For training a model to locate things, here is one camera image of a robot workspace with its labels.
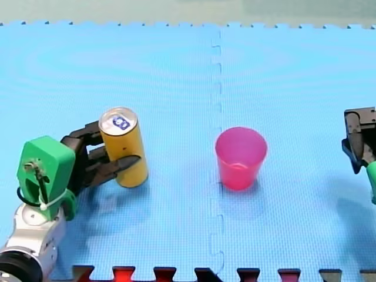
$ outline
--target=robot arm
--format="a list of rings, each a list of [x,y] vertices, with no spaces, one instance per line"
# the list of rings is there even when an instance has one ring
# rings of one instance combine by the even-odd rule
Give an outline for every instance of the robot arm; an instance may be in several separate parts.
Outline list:
[[[350,158],[355,174],[364,166],[372,187],[372,202],[376,204],[376,112],[375,108],[346,110],[346,138],[342,149]]]
[[[58,257],[66,221],[75,215],[76,197],[88,187],[114,179],[140,156],[111,162],[98,122],[56,141],[43,136],[27,142],[18,169],[18,196],[23,203],[14,216],[14,230],[0,250],[1,282],[44,282]]]

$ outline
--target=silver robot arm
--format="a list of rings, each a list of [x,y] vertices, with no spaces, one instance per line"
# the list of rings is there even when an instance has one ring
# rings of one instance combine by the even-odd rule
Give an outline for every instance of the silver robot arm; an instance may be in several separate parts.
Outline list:
[[[48,281],[65,231],[63,208],[53,221],[48,221],[36,208],[20,205],[13,233],[0,249],[0,282]]]

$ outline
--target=green plastic part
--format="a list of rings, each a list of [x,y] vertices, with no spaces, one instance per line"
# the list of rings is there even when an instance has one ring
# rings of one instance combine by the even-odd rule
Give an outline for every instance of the green plastic part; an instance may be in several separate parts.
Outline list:
[[[367,166],[367,175],[372,187],[372,203],[376,204],[376,162]]]
[[[33,204],[41,203],[42,193],[35,169],[25,166],[32,163],[37,166],[43,176],[47,202],[51,203],[59,198],[46,210],[39,208],[48,220],[53,220],[62,206],[67,220],[72,220],[75,216],[76,197],[67,189],[75,160],[73,150],[50,136],[36,138],[23,146],[17,171],[23,197]]]

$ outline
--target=blue label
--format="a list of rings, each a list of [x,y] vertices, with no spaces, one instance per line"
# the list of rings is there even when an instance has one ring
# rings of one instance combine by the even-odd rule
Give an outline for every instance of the blue label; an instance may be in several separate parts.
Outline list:
[[[130,124],[129,122],[127,122],[124,118],[122,118],[121,116],[115,116],[113,119],[112,119],[112,123],[113,125],[117,126],[118,128],[120,128],[121,130],[126,130]]]

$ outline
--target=cable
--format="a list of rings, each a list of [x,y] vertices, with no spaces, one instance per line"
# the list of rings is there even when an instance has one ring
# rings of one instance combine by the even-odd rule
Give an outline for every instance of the cable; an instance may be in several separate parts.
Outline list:
[[[32,206],[32,207],[40,207],[41,206],[41,204],[32,203],[29,200],[27,200],[26,198],[24,198],[23,195],[21,194],[21,187],[17,188],[17,196],[19,197],[19,199],[21,201],[23,201],[25,204],[28,204],[29,206]]]

